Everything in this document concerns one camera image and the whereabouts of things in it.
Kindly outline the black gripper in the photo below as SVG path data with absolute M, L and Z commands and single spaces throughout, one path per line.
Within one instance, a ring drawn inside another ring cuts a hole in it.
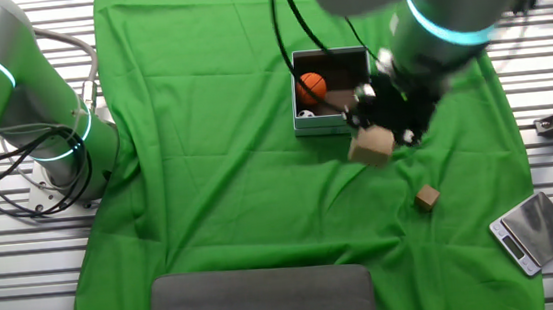
M 424 79 L 397 70 L 389 49 L 379 50 L 376 58 L 370 83 L 355 88 L 354 102 L 345 106 L 343 118 L 352 128 L 375 123 L 391 130 L 397 146 L 419 146 L 441 96 Z

